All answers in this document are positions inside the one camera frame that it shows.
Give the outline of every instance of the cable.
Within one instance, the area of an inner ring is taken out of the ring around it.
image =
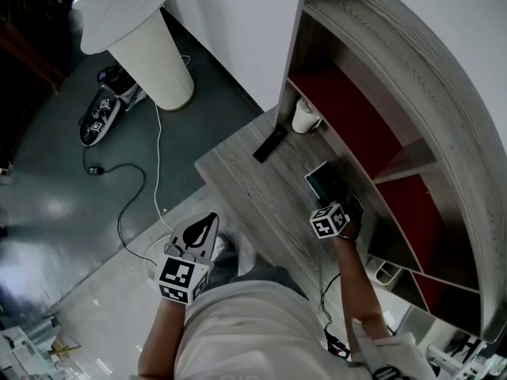
[[[189,61],[185,64],[186,67],[190,64],[190,62],[192,62],[192,58],[190,58],[190,56],[188,56],[188,55],[182,55],[181,57],[182,58],[189,58]]]
[[[334,280],[336,280],[338,277],[340,277],[340,274],[341,273],[338,273],[337,275],[335,275],[335,277],[333,277],[331,279],[330,283],[327,285],[326,289],[324,290],[324,292],[322,293],[321,298],[320,298],[320,306],[321,306],[322,311],[324,312],[324,314],[326,315],[327,320],[328,320],[326,327],[324,328],[324,332],[327,331],[327,328],[331,324],[333,324],[333,318],[331,318],[331,314],[326,310],[326,293],[330,289],[331,284],[333,284]]]
[[[151,260],[148,258],[148,253],[150,253],[150,251],[153,249],[153,247],[155,245],[157,245],[159,242],[162,242],[166,239],[169,239],[171,238],[171,234],[170,235],[166,235],[165,237],[161,237],[160,239],[158,239],[157,241],[153,242],[150,246],[150,248],[148,248],[148,250],[146,251],[146,254],[144,255],[144,257],[146,258],[145,261],[143,262],[143,267],[144,267],[144,274],[146,275],[147,278],[150,278],[150,275],[148,275],[148,269],[146,268],[146,260]]]
[[[158,182],[160,181],[160,137],[162,136],[162,123],[160,122],[160,114],[158,114],[158,106],[157,103],[155,103],[155,112],[157,113],[157,121],[158,121],[158,137],[157,137],[157,183],[155,183],[155,190],[153,193],[153,202],[155,204],[155,208],[157,209],[158,217],[162,221],[162,223],[169,228],[171,232],[174,232],[174,230],[167,225],[167,223],[164,221],[164,218],[162,217],[162,214],[160,213],[160,209],[158,208],[157,204],[157,191],[158,191]]]
[[[90,176],[90,173],[88,171],[88,169],[86,168],[86,150],[89,148],[89,146],[85,146],[83,152],[82,152],[82,166],[83,166],[83,169],[85,170],[86,174]],[[130,207],[130,205],[132,203],[134,203],[134,201],[139,197],[139,194],[141,194],[141,192],[144,190],[144,187],[146,186],[146,174],[144,172],[143,169],[141,169],[139,166],[137,166],[136,164],[134,163],[121,163],[119,165],[116,165],[116,166],[113,166],[111,169],[105,169],[105,170],[102,170],[101,168],[96,168],[97,170],[100,170],[99,173],[97,173],[98,176],[100,175],[103,175],[103,174],[108,174],[108,173],[112,173],[114,172],[115,170],[118,170],[118,169],[121,169],[121,168],[127,168],[127,167],[130,167],[130,168],[133,168],[133,169],[136,169],[136,170],[139,170],[141,172],[141,174],[143,175],[143,183],[141,184],[141,186],[139,187],[137,193],[127,202],[127,204],[125,204],[125,206],[122,208],[122,210],[120,211],[120,213],[118,214],[118,219],[116,220],[116,231],[118,232],[118,237],[120,238],[120,241],[121,241],[121,244],[123,245],[123,247],[129,252],[131,253],[132,255],[134,255],[135,257],[138,257],[139,259],[143,259],[143,260],[149,260],[152,264],[155,265],[155,267],[157,266],[157,264],[152,260],[152,259],[149,259],[147,257],[143,257],[143,256],[140,256],[138,255],[137,253],[135,252],[132,252],[128,247],[127,247],[127,243],[125,242],[124,240],[124,236],[122,234],[122,230],[121,230],[121,217],[123,216],[124,212]]]

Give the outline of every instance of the desk surface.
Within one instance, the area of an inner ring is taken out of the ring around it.
[[[196,167],[256,250],[289,270],[321,314],[320,294],[337,274],[337,264],[330,243],[318,240],[308,222],[319,205],[304,176],[337,155],[321,135],[299,135],[289,127],[284,141],[259,163],[252,154],[272,132],[264,114],[205,154]],[[339,300],[335,283],[326,300],[335,318],[342,314]],[[346,339],[342,320],[334,319],[333,331]]]
[[[85,27],[81,49],[88,55],[108,49],[139,27],[165,0],[74,0]]]

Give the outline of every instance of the white wall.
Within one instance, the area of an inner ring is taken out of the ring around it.
[[[455,56],[488,108],[507,149],[507,0],[400,1]]]
[[[168,0],[265,110],[278,102],[299,0]],[[507,0],[401,0],[456,57],[507,148]]]
[[[167,0],[166,8],[268,111],[280,96],[298,2]]]

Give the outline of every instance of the charger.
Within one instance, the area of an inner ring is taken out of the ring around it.
[[[87,173],[89,175],[100,176],[102,173],[104,173],[104,169],[101,167],[88,168]]]

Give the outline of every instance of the sneaker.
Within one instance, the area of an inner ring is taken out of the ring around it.
[[[227,241],[227,239],[223,235],[218,234],[215,238],[215,248],[213,248],[211,258],[212,262],[214,262],[223,252],[231,250],[231,248],[231,244]]]

